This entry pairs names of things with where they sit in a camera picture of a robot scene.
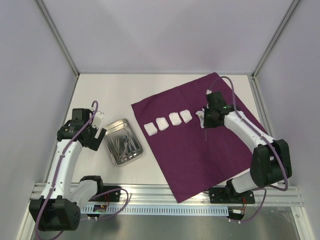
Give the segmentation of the packaged blade pouch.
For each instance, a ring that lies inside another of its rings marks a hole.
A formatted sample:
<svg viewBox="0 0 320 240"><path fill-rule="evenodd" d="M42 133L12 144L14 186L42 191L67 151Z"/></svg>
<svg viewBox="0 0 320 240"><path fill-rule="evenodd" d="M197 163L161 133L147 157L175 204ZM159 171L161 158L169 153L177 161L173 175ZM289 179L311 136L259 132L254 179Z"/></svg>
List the packaged blade pouch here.
<svg viewBox="0 0 320 240"><path fill-rule="evenodd" d="M204 111L199 110L195 114L198 116L199 122L200 122L200 127L203 129L204 128Z"/></svg>

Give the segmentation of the stainless steel tray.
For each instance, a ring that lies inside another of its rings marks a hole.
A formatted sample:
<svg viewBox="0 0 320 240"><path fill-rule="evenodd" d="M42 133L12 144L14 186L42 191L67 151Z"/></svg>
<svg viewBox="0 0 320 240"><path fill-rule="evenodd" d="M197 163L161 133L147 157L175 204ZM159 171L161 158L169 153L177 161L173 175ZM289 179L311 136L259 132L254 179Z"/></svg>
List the stainless steel tray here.
<svg viewBox="0 0 320 240"><path fill-rule="evenodd" d="M106 130L104 140L116 166L123 167L143 156L144 149L128 119L121 118L102 129Z"/></svg>

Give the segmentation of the white gauze pad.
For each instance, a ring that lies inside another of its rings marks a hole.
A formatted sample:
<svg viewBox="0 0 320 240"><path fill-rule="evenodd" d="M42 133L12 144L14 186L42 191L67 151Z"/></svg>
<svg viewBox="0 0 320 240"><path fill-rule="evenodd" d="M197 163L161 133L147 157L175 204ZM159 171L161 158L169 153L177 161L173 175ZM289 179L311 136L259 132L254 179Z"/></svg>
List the white gauze pad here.
<svg viewBox="0 0 320 240"><path fill-rule="evenodd" d="M158 129L153 122L145 124L144 129L147 132L148 136L153 136L158 132Z"/></svg>
<svg viewBox="0 0 320 240"><path fill-rule="evenodd" d="M156 124L160 131L164 131L169 127L169 124L165 117L156 118Z"/></svg>
<svg viewBox="0 0 320 240"><path fill-rule="evenodd" d="M193 117L188 109L182 110L179 114L186 124L189 123L193 119Z"/></svg>
<svg viewBox="0 0 320 240"><path fill-rule="evenodd" d="M182 123L182 120L180 119L180 116L177 112L170 113L169 119L170 119L173 126L178 126Z"/></svg>

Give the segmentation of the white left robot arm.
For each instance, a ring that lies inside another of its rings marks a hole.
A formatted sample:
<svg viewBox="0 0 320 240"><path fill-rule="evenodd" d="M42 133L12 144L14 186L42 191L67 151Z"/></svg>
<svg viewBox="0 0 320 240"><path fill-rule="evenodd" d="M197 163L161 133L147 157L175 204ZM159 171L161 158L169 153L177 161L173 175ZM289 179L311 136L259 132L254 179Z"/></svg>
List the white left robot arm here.
<svg viewBox="0 0 320 240"><path fill-rule="evenodd" d="M51 171L38 199L31 200L29 212L42 232L74 231L81 209L92 198L104 197L100 176L84 176L75 190L71 183L78 157L84 148L97 151L106 134L99 129L104 113L94 103L90 108L74 108L71 119L57 132L57 145Z"/></svg>

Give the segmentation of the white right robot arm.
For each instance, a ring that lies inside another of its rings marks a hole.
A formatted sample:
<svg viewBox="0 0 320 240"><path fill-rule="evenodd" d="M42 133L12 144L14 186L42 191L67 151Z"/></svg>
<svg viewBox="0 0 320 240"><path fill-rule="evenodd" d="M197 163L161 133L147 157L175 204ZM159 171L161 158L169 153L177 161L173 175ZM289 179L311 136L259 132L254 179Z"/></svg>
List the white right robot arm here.
<svg viewBox="0 0 320 240"><path fill-rule="evenodd" d="M244 192L265 188L284 181L285 191L292 176L288 143L265 134L253 124L234 104L227 104L220 91L206 91L203 127L226 127L248 147L252 153L250 171L233 178L227 184L225 196L232 203L238 202Z"/></svg>

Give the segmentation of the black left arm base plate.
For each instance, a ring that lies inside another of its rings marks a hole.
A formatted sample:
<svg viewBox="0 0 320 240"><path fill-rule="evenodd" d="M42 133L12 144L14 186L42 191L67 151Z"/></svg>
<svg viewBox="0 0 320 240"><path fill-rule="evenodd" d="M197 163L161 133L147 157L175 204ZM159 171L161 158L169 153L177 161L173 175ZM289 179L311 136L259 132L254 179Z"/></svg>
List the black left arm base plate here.
<svg viewBox="0 0 320 240"><path fill-rule="evenodd" d="M120 190L120 186L118 185L104 185L96 195L105 193L103 195L100 195L99 197L92 197L89 201L90 202L106 202L106 203L119 203L120 197L127 197L127 194L124 192L124 190Z"/></svg>

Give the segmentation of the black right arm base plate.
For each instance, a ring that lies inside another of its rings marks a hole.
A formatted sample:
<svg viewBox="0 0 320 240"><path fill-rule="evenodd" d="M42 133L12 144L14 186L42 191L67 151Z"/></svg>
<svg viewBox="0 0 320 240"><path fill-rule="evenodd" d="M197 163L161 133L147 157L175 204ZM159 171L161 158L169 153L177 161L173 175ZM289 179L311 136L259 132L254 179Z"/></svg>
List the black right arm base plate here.
<svg viewBox="0 0 320 240"><path fill-rule="evenodd" d="M249 204L256 203L251 190L243 193L227 193L224 187L211 187L204 191L209 196L211 204Z"/></svg>

